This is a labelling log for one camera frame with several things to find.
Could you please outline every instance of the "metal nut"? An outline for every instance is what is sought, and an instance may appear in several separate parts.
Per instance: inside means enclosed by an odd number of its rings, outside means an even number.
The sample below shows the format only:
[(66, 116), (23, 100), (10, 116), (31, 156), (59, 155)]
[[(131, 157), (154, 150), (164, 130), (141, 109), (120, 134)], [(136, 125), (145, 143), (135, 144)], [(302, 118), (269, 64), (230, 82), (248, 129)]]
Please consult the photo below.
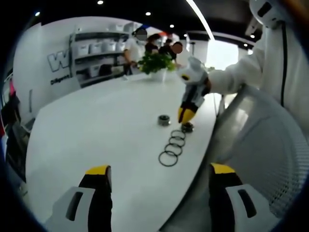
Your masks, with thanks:
[(182, 124), (182, 131), (184, 133), (191, 133), (191, 132), (193, 132), (193, 129), (194, 129), (194, 126), (190, 122)]
[(168, 115), (160, 115), (158, 117), (158, 124), (160, 126), (166, 127), (170, 124), (170, 118)]

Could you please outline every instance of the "window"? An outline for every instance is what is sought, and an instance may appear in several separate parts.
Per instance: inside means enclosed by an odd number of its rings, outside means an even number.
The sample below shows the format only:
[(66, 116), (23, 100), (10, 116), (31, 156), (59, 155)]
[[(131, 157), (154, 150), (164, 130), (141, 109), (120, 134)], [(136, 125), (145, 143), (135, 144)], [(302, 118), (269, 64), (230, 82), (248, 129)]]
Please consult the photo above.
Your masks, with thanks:
[(206, 58), (206, 67), (225, 70), (227, 66), (238, 62), (238, 46), (217, 40), (210, 40)]

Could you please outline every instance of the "ceiling light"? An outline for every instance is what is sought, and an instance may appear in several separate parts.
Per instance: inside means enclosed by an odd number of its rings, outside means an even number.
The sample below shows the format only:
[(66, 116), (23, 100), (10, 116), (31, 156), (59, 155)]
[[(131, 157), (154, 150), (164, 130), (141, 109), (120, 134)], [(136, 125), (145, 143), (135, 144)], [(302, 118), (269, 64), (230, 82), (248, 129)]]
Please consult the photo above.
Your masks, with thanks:
[(198, 16), (199, 20), (202, 22), (205, 30), (207, 31), (207, 34), (211, 40), (214, 40), (213, 33), (211, 31), (211, 28), (209, 27), (204, 15), (200, 11), (200, 9), (197, 7), (195, 2), (193, 0), (186, 0), (187, 3), (191, 6), (192, 10), (195, 12), (195, 14)]

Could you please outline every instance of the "white shirt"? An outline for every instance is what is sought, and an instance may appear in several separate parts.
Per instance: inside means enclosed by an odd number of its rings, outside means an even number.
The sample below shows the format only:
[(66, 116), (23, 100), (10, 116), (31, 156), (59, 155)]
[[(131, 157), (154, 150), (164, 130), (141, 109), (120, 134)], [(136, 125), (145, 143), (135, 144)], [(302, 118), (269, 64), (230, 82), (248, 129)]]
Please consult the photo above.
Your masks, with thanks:
[(190, 52), (185, 47), (183, 47), (183, 51), (177, 54), (176, 57), (177, 64), (187, 66), (189, 63), (188, 59), (190, 56), (192, 56), (192, 54), (190, 54)]
[[(309, 61), (294, 35), (287, 27), (287, 76), (284, 107), (298, 122), (309, 141)], [(264, 29), (253, 54), (244, 56), (225, 71), (209, 73), (211, 91), (221, 94), (236, 93), (239, 86), (259, 84), (260, 90), (281, 102), (283, 77), (283, 39), (281, 27)]]
[(131, 61), (139, 61), (143, 56), (141, 45), (138, 40), (129, 38), (126, 41), (125, 49), (129, 50)]

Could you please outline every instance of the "black lettering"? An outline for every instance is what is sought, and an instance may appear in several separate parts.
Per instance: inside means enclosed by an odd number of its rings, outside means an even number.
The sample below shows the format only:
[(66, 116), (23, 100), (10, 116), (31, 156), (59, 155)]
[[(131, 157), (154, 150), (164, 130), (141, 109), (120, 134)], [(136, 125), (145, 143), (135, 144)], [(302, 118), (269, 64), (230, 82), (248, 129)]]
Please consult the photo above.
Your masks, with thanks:
[(50, 81), (50, 84), (53, 85), (53, 84), (55, 84), (55, 83), (60, 83), (61, 81), (66, 80), (66, 79), (70, 79), (70, 78), (72, 78), (72, 77), (73, 77), (73, 76), (65, 75), (65, 76), (60, 77), (60, 78), (55, 78), (54, 80), (51, 80), (51, 81)]

